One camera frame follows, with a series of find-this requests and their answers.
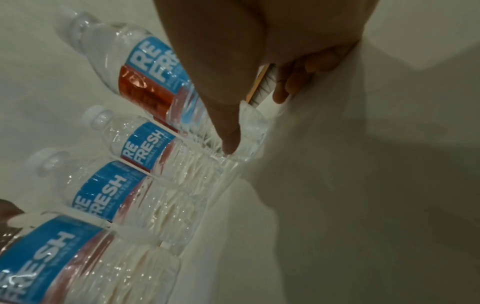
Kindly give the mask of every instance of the plastic water bottle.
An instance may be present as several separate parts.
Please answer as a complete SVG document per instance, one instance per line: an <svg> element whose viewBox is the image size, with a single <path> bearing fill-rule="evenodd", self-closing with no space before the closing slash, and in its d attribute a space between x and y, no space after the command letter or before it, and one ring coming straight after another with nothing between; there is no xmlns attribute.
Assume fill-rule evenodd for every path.
<svg viewBox="0 0 480 304"><path fill-rule="evenodd" d="M67 206L146 230L170 245L188 243L205 210L204 200L109 156L71 158L66 151L47 148L26 166L40 177L49 175L53 191Z"/></svg>
<svg viewBox="0 0 480 304"><path fill-rule="evenodd" d="M56 213L0 223L0 302L164 304L180 261L167 250Z"/></svg>
<svg viewBox="0 0 480 304"><path fill-rule="evenodd" d="M93 106L83 123L100 131L101 138L117 157L176 183L185 191L209 197L222 176L219 162L193 151L182 139L138 115L114 115L103 106Z"/></svg>
<svg viewBox="0 0 480 304"><path fill-rule="evenodd" d="M101 23L93 15L62 7L55 22L60 38L84 54L114 93L151 113L155 120L188 136L217 157L222 141L173 50L147 30ZM268 124L246 102L240 105L241 141L228 158L248 161L263 143Z"/></svg>

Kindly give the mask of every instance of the bottle label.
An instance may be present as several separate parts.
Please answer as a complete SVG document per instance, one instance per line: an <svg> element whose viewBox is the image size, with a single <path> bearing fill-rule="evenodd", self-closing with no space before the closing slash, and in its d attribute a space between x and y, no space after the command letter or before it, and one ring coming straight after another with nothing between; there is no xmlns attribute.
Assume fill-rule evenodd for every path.
<svg viewBox="0 0 480 304"><path fill-rule="evenodd" d="M112 221L127 197L146 176L121 161L110 162L81 187L71 206Z"/></svg>
<svg viewBox="0 0 480 304"><path fill-rule="evenodd" d="M174 135L147 122L130 135L121 150L121 157L135 166L151 172Z"/></svg>
<svg viewBox="0 0 480 304"><path fill-rule="evenodd" d="M174 94L190 80L173 50L155 37L148 37L137 44L125 65Z"/></svg>
<svg viewBox="0 0 480 304"><path fill-rule="evenodd" d="M55 278L100 231L67 216L37 227L0 256L0 300L40 303Z"/></svg>

